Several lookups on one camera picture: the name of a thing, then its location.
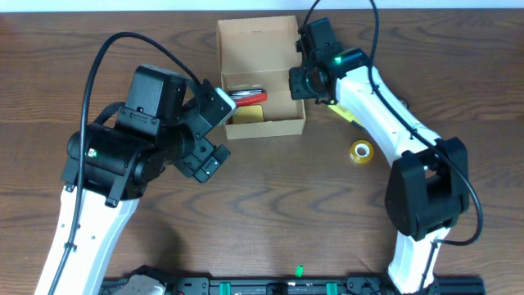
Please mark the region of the yellow sticky note pad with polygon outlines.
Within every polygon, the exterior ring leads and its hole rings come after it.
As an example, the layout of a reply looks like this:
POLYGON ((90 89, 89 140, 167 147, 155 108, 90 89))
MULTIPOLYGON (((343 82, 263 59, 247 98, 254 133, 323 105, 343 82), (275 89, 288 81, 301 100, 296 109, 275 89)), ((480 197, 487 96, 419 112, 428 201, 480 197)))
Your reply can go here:
POLYGON ((264 122, 264 112, 261 105, 239 107, 232 117, 233 125, 264 122))

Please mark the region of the brown cardboard box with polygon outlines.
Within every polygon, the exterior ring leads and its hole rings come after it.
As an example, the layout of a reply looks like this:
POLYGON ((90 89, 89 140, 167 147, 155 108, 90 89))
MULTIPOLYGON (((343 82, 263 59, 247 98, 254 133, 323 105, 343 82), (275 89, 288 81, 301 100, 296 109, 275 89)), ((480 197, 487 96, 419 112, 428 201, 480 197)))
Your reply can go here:
POLYGON ((222 89, 263 89, 267 100, 257 105, 262 120, 224 124, 232 139, 300 135, 305 104, 293 100, 289 70, 301 63, 296 51, 298 25, 294 16, 259 17, 217 22, 217 50, 222 89))

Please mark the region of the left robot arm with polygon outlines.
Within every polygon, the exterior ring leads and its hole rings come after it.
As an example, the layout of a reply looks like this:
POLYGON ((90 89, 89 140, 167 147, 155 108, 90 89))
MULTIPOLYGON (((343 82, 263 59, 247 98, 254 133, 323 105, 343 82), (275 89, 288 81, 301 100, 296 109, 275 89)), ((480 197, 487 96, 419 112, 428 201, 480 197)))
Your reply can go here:
POLYGON ((205 183, 228 158, 206 135, 236 111, 209 81, 141 65, 126 102, 106 107, 87 126, 84 173, 80 134, 67 145, 61 210, 37 294, 95 294, 120 234, 147 184, 169 165, 205 183))

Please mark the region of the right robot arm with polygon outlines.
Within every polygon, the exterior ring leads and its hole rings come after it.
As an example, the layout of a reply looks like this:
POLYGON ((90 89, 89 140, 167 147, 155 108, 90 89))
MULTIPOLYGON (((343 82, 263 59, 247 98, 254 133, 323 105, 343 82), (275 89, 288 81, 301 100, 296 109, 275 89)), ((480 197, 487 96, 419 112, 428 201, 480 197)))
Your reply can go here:
POLYGON ((425 290, 433 282, 436 241, 469 207, 462 181, 467 150, 458 138, 444 140, 417 120, 360 48, 342 47, 329 19, 303 25, 298 34, 302 62, 289 70, 291 97, 344 107, 381 149, 391 167, 386 212, 397 230, 387 274, 399 293, 425 290))

